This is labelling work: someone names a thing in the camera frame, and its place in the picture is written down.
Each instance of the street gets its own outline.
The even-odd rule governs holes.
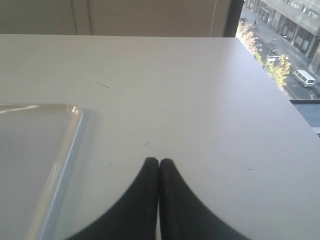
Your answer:
[[[261,49],[259,54],[261,55],[262,61],[265,61],[270,45],[266,45],[266,43],[260,39],[256,39],[255,43],[259,46],[258,48]],[[287,75],[285,83],[286,83],[286,86],[284,87],[284,89],[287,91],[290,97],[294,100],[319,99],[318,94],[316,94],[311,87],[303,87],[298,84],[298,82],[295,80],[295,78],[292,75],[292,71],[290,71],[290,74]]]

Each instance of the road marking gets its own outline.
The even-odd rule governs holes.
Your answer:
[[[296,99],[299,99],[299,98],[294,94],[294,92],[293,92],[293,91],[291,91],[291,89],[290,89],[288,86],[286,86],[286,89],[288,89],[288,90],[290,91],[290,93],[292,93],[292,94],[293,94],[293,96],[295,96],[295,98],[296,98]]]

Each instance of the car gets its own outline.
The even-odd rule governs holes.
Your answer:
[[[298,83],[305,88],[315,85],[316,80],[305,70],[295,70],[292,75]]]

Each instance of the scratch mark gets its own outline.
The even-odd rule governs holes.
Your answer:
[[[107,89],[110,89],[110,87],[109,86],[107,86],[107,85],[104,85],[103,83],[101,83],[101,82],[96,82],[97,84],[100,84],[101,86],[104,86],[105,88],[107,88]]]
[[[109,165],[106,166],[104,169],[102,169],[102,171],[103,171],[103,170],[106,170],[107,168],[111,167],[112,165],[113,165],[113,163],[109,164]]]

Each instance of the street lamp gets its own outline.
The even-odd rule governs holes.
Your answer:
[[[271,40],[271,44],[270,44],[270,48],[269,48],[268,54],[266,55],[265,61],[267,61],[268,58],[269,58],[269,54],[270,54],[270,51],[271,51],[271,48],[272,48],[272,44],[274,43],[274,41],[277,40],[277,39],[285,39],[285,38],[287,38],[287,36],[280,36],[280,37],[277,37],[275,39],[275,36],[276,36],[276,34],[273,34],[273,37],[272,37],[272,40]]]

